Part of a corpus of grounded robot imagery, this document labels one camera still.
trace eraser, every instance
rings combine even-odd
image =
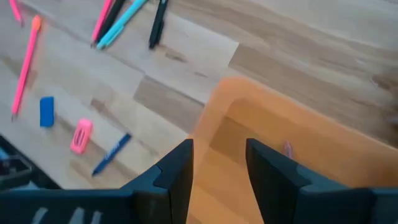
[[[40,127],[54,125],[54,97],[46,96],[40,100]]]
[[[92,130],[93,122],[85,118],[79,120],[72,142],[70,143],[70,149],[77,154],[82,154],[85,151]]]

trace pink pen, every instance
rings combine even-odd
[[[23,94],[24,88],[25,88],[25,81],[26,81],[27,73],[29,71],[30,61],[32,60],[32,54],[33,54],[33,50],[35,48],[37,33],[40,29],[41,23],[42,23],[42,20],[41,20],[40,16],[35,16],[32,20],[32,30],[30,32],[29,42],[27,44],[27,50],[26,50],[24,63],[22,64],[21,74],[19,75],[19,80],[18,80],[18,85],[17,85],[17,91],[15,93],[14,103],[12,104],[12,108],[11,108],[11,112],[12,112],[11,119],[13,119],[18,114],[19,105],[21,104],[22,94]]]
[[[10,5],[11,5],[11,9],[12,9],[12,11],[14,13],[15,19],[22,26],[23,25],[23,21],[22,21],[21,12],[19,11],[19,8],[18,8],[17,0],[10,0]]]
[[[98,33],[100,32],[102,23],[105,20],[106,15],[108,14],[109,8],[112,5],[112,0],[105,0],[104,6],[102,8],[101,14],[99,15],[99,18],[97,20],[97,23],[95,24],[93,35],[91,35],[91,39],[93,40],[93,44],[95,43],[95,40],[97,39]]]

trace black pen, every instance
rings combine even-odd
[[[116,2],[113,4],[106,20],[104,21],[104,24],[101,26],[101,29],[99,30],[95,43],[98,43],[102,39],[102,37],[108,32],[108,30],[112,27],[125,1],[126,0],[116,0]]]
[[[164,26],[164,12],[167,8],[167,3],[169,0],[160,0],[159,6],[157,7],[157,12],[155,16],[154,25],[152,26],[152,31],[150,32],[149,37],[149,48],[153,49],[155,45],[160,42],[160,38],[162,37],[162,31]]]

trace wooden table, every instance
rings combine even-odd
[[[90,48],[98,0],[21,0],[25,27],[0,2],[0,133],[65,189],[118,188],[194,130],[223,77],[249,77],[344,125],[397,144],[393,113],[398,6],[393,1],[172,0],[161,44],[148,50],[149,1],[105,51]],[[44,18],[19,117],[11,104],[35,14]],[[39,100],[55,97],[53,128]],[[69,144],[94,122],[86,153]],[[100,176],[91,172],[129,131]],[[200,218],[190,222],[201,222]]]

